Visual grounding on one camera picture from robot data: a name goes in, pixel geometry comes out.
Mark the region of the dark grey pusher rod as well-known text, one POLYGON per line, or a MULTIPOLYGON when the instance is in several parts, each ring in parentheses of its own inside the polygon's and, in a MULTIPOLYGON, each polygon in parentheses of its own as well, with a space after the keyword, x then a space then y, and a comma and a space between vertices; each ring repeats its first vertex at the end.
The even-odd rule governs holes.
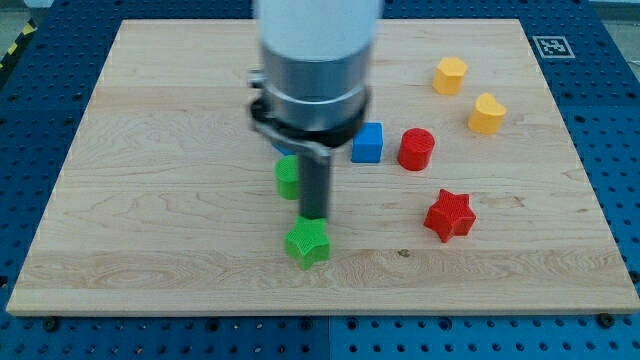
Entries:
POLYGON ((308 155, 298 156, 299 214, 306 219, 327 218, 329 214, 331 163, 308 155))

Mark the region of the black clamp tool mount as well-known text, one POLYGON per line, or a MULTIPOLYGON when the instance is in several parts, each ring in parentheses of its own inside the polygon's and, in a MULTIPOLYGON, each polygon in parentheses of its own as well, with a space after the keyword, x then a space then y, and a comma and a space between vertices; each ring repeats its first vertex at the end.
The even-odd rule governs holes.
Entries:
POLYGON ((370 88, 335 99, 298 101, 270 91, 264 74, 249 73, 249 85, 261 91, 249 106, 254 131, 293 153, 327 163, 332 149, 353 139, 362 128, 370 100, 370 88))

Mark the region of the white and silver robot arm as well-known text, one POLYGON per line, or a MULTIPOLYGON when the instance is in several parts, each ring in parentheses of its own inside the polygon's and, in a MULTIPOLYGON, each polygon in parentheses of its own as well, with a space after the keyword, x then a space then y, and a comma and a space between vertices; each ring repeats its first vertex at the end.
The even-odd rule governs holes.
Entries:
POLYGON ((332 152, 360 130, 381 0, 263 0, 254 5, 261 69, 253 129, 297 155, 299 214, 329 214, 332 152))

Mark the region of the blue block behind arm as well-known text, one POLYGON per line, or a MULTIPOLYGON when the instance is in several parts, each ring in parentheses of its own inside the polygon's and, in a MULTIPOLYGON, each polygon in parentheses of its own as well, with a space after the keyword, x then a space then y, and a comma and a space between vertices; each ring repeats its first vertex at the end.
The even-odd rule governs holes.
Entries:
POLYGON ((294 155, 295 154, 294 151, 292 151, 292 150, 290 150, 290 149, 288 149, 286 147, 283 147, 281 145, 273 143, 272 146, 284 156, 290 156, 290 155, 294 155))

